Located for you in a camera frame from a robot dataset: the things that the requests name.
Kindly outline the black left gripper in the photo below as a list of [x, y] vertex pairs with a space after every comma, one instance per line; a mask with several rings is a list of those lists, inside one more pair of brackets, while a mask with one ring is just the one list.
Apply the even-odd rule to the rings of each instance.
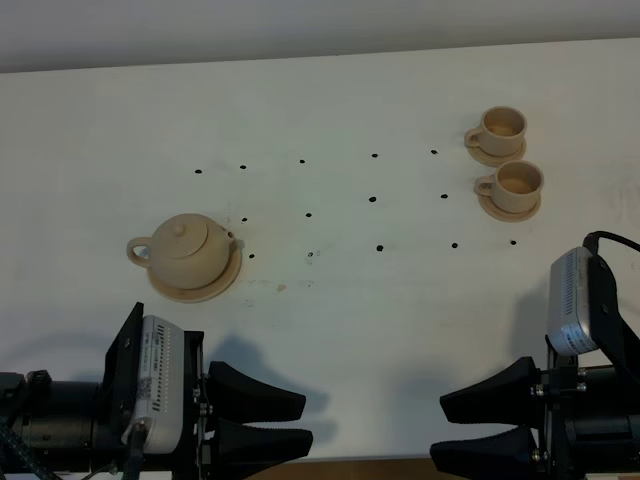
[[172, 453], [146, 454], [147, 430], [143, 424], [131, 423], [145, 316], [144, 305], [136, 303], [105, 355], [102, 421], [119, 448], [112, 455], [112, 465], [124, 479], [138, 479], [154, 470], [169, 471], [173, 479], [200, 479], [206, 419], [208, 427], [224, 419], [212, 439], [213, 478], [248, 478], [309, 454], [313, 444], [309, 430], [242, 425], [299, 420], [306, 405], [304, 395], [260, 382], [221, 361], [209, 365], [206, 394], [204, 333], [180, 327], [184, 331], [182, 434]]

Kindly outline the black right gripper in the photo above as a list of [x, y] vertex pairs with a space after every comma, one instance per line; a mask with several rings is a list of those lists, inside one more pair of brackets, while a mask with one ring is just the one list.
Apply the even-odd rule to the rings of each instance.
[[[547, 470], [554, 479], [639, 470], [639, 338], [619, 311], [617, 284], [606, 261], [588, 260], [590, 335], [599, 347], [561, 356], [548, 345], [548, 368], [538, 397], [546, 412]], [[521, 357], [472, 386], [440, 397], [457, 424], [519, 426], [476, 439], [434, 443], [430, 456], [443, 473], [465, 479], [535, 479], [539, 447], [531, 389], [539, 370]]]

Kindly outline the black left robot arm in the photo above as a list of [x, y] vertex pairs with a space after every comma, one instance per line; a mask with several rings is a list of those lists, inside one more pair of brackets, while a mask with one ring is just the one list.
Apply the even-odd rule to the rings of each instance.
[[203, 359], [204, 335], [134, 306], [98, 383], [1, 376], [1, 472], [245, 479], [305, 457], [303, 395]]

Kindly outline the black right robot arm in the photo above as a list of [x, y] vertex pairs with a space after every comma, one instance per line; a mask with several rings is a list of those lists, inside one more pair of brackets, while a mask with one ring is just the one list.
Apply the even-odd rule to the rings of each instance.
[[550, 354], [549, 367], [522, 357], [470, 387], [444, 395], [448, 421], [498, 423], [508, 431], [435, 443], [441, 472], [467, 479], [583, 479], [639, 470], [639, 339], [619, 314], [612, 271], [587, 262], [590, 312], [605, 366]]

